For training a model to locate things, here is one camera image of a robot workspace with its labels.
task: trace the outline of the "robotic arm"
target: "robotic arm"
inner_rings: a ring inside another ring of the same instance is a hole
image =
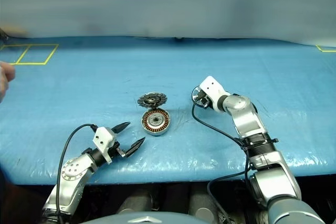
[[[211,76],[193,91],[193,100],[204,108],[228,113],[243,143],[254,174],[251,190],[259,204],[268,209],[270,224],[324,223],[306,203],[301,201],[300,187],[282,154],[276,150],[255,106],[244,96],[230,94]]]
[[[79,157],[67,161],[61,170],[59,186],[60,215],[65,222],[68,222],[75,213],[82,197],[83,189],[88,179],[97,169],[105,163],[111,164],[112,159],[118,155],[129,157],[143,143],[142,138],[132,144],[128,151],[122,150],[117,141],[117,133],[121,132],[130,123],[122,123],[113,128],[98,127],[93,137],[97,148],[88,148]],[[41,224],[58,223],[56,208],[56,186],[53,188],[43,207]]]

